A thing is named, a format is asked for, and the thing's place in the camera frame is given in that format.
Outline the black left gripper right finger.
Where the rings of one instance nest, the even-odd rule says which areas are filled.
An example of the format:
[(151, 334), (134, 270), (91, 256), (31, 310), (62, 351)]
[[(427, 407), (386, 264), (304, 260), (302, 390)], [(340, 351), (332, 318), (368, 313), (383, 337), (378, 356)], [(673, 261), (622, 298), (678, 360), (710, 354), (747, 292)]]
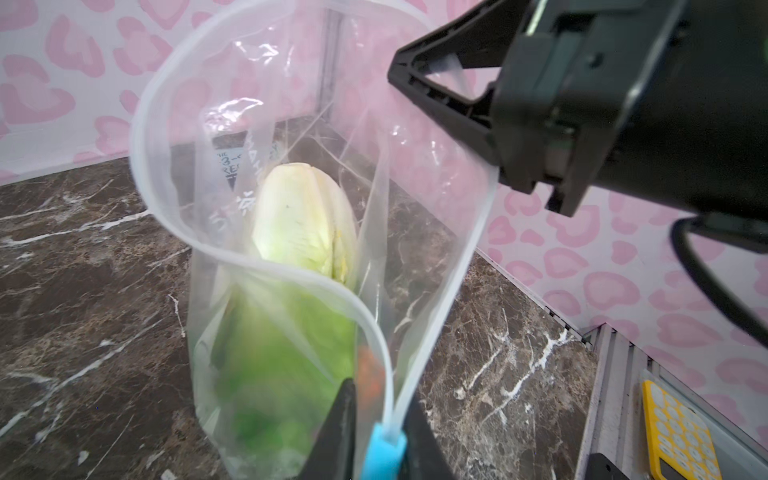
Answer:
[(400, 480), (455, 479), (417, 398), (409, 406), (403, 433), (407, 446), (400, 467)]

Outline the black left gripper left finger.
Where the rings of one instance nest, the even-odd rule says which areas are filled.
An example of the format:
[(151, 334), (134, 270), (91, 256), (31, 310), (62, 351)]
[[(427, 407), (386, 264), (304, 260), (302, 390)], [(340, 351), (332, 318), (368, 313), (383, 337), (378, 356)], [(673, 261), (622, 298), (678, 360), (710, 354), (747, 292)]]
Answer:
[(356, 443), (356, 387), (345, 379), (319, 431), (298, 480), (349, 480)]

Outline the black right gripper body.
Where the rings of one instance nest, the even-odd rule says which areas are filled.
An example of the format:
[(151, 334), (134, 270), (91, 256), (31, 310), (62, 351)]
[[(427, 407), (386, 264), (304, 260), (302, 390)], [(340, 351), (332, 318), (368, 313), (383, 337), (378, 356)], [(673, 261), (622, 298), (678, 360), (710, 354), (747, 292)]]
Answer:
[(504, 56), (491, 103), (504, 181), (591, 187), (699, 214), (767, 214), (763, 1), (547, 1)]

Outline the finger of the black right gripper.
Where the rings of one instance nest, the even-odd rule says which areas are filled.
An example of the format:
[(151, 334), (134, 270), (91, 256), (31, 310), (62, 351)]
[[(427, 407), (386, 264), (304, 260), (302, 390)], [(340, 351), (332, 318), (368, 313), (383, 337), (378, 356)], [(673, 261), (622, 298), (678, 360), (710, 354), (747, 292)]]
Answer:
[(521, 0), (482, 1), (455, 20), (398, 49), (389, 83), (450, 137), (491, 165), (500, 165), (491, 120), (496, 87), (471, 99), (468, 70), (500, 68), (530, 13)]

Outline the blue bag zipper slider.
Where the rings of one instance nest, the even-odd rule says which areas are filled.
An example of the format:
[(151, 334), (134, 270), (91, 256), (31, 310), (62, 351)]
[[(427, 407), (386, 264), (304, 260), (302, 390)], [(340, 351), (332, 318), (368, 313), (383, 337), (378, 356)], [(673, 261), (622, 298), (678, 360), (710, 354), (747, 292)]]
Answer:
[(391, 436), (381, 423), (376, 423), (370, 436), (360, 479), (396, 480), (407, 444), (407, 437), (402, 430)]

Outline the orange toy pumpkin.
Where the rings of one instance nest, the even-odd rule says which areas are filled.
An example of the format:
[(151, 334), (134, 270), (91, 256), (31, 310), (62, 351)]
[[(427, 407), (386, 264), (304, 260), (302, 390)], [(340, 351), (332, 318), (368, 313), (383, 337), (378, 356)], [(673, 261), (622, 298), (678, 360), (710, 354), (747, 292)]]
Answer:
[(356, 388), (358, 402), (362, 407), (371, 407), (384, 395), (385, 373), (380, 361), (368, 346), (358, 348)]

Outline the green cabbage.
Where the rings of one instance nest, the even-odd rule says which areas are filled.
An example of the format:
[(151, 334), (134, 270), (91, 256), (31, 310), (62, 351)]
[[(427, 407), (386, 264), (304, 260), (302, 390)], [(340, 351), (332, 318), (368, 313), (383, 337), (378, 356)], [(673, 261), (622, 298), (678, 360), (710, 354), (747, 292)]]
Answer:
[[(264, 179), (249, 253), (354, 285), (356, 218), (341, 187), (306, 163)], [(356, 324), (305, 288), (240, 275), (211, 354), (227, 445), (259, 479), (301, 470), (343, 380), (353, 373)]]

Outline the clear zip top bag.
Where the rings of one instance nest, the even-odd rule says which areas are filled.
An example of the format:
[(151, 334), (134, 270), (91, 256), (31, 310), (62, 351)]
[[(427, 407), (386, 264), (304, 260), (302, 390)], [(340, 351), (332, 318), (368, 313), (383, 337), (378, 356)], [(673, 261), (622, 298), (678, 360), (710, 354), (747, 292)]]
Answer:
[(130, 165), (191, 249), (196, 417), (234, 479), (427, 477), (419, 380), (496, 170), (388, 81), (405, 1), (236, 1), (146, 86)]

